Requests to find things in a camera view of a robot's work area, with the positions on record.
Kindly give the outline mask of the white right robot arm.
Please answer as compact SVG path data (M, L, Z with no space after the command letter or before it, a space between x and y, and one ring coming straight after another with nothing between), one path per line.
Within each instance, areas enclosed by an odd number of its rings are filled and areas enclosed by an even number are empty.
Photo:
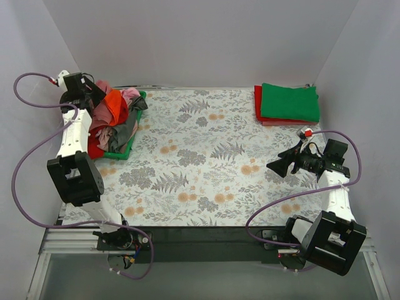
M283 232L283 242L299 249L302 261L309 261L340 276L346 275L366 238L366 228L356 222L349 203L346 184L350 171L343 165L346 143L329 139L322 153L312 153L304 141L278 155L268 169L282 178L300 169L316 175L325 191L321 194L321 212L315 221L294 215Z

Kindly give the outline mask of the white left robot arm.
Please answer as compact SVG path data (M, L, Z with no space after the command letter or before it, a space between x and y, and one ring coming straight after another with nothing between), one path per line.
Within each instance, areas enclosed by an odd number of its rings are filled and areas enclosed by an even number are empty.
M110 246L128 249L133 244L133 235L126 229L123 215L102 199L104 181L88 154L93 111L105 93L81 72L71 74L63 70L56 84L64 91L60 104L66 128L56 158L47 162L47 170L64 203L99 221L96 236Z

